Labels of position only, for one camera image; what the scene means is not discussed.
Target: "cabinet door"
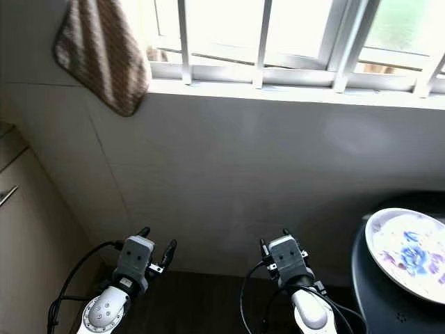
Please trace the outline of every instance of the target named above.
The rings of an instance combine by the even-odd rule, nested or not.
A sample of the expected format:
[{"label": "cabinet door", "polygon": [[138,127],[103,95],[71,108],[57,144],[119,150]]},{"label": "cabinet door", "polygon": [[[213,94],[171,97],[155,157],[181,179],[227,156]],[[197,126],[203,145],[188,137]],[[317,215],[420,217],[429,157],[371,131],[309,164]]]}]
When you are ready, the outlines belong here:
[{"label": "cabinet door", "polygon": [[[14,185],[0,207],[0,333],[46,333],[49,304],[89,245],[30,150],[0,174],[0,189]],[[80,273],[71,293],[85,293],[94,274]],[[69,333],[79,308],[63,304],[58,333]]]}]

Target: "towel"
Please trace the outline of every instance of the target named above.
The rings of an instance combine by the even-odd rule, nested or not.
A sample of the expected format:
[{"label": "towel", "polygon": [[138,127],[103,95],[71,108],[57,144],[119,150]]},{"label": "towel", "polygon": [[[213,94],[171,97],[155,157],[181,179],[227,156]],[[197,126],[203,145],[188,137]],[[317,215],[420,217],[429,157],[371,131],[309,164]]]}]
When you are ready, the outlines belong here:
[{"label": "towel", "polygon": [[121,1],[70,0],[53,46],[64,70],[121,116],[131,116],[151,77]]}]

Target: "plate rim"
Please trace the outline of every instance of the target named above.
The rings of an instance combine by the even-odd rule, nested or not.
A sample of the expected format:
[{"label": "plate rim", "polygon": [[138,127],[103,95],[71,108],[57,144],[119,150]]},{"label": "plate rim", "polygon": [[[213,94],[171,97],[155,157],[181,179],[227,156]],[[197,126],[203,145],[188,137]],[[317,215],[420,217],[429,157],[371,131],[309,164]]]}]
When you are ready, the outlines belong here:
[{"label": "plate rim", "polygon": [[380,261],[377,259],[376,255],[374,254],[374,247],[373,247],[372,241],[370,240],[370,239],[371,239],[371,235],[372,235],[372,223],[371,223],[371,221],[372,221],[373,219],[375,219],[375,218],[378,216],[378,214],[382,214],[382,213],[385,213],[385,212],[394,212],[394,211],[405,212],[405,213],[410,213],[410,214],[416,214],[416,215],[420,215],[420,216],[425,217],[425,218],[432,219],[432,220],[436,221],[436,223],[442,225],[443,228],[445,229],[445,224],[443,224],[443,223],[442,223],[441,221],[439,221],[438,219],[436,219],[436,218],[434,218],[434,217],[432,217],[432,216],[429,216],[429,215],[427,215],[427,214],[424,214],[424,213],[422,213],[422,212],[415,211],[415,210],[403,209],[403,208],[401,208],[401,207],[388,207],[388,208],[385,208],[385,209],[378,210],[378,211],[374,212],[374,213],[369,217],[369,219],[368,219],[368,221],[366,222],[366,225],[365,225],[365,240],[366,240],[366,245],[367,245],[367,247],[368,247],[368,251],[369,251],[369,253],[371,254],[371,257],[374,259],[374,262],[375,262],[375,263],[378,265],[378,267],[383,271],[383,273],[385,273],[385,275],[386,275],[387,277],[389,277],[389,278],[390,278],[393,282],[395,282],[399,287],[402,287],[405,291],[408,291],[409,293],[411,293],[411,294],[413,294],[413,295],[415,295],[415,296],[417,296],[417,297],[419,297],[419,298],[421,298],[421,299],[423,299],[423,300],[431,301],[431,302],[433,302],[433,303],[438,303],[438,304],[441,304],[441,305],[445,305],[445,299],[443,299],[443,300],[432,299],[432,298],[430,298],[430,297],[427,297],[427,296],[418,294],[417,292],[413,291],[413,290],[410,289],[409,287],[404,286],[402,283],[400,283],[395,277],[393,277],[393,276],[392,276],[392,275],[391,275],[391,274],[390,274],[390,273],[389,273],[389,272],[388,272],[388,271],[387,271],[387,270],[380,264]]}]

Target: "window sill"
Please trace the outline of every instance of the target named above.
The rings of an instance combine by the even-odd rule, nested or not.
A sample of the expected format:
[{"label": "window sill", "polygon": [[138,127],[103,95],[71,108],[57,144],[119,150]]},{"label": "window sill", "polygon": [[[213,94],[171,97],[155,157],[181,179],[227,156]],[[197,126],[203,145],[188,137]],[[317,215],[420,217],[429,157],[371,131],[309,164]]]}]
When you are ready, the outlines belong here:
[{"label": "window sill", "polygon": [[396,106],[402,108],[445,110],[445,94],[432,93],[426,99],[409,92],[392,90],[346,89],[335,93],[330,88],[307,88],[264,85],[254,89],[251,83],[193,82],[187,86],[181,80],[153,79],[149,93],[192,95],[204,97],[229,97],[251,100],[284,102],[314,102],[328,104],[353,104],[360,106]]}]

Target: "blue floral pattern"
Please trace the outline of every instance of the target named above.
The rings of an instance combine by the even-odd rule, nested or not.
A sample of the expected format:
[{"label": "blue floral pattern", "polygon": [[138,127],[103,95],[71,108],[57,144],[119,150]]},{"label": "blue floral pattern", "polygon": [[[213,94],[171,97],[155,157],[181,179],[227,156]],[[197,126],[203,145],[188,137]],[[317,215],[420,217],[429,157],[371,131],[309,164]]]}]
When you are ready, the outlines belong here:
[{"label": "blue floral pattern", "polygon": [[423,265],[426,263],[427,259],[428,256],[426,252],[417,245],[402,249],[402,261],[411,276],[416,274],[426,274]]},{"label": "blue floral pattern", "polygon": [[407,241],[419,242],[419,235],[416,232],[404,232],[403,236]]}]

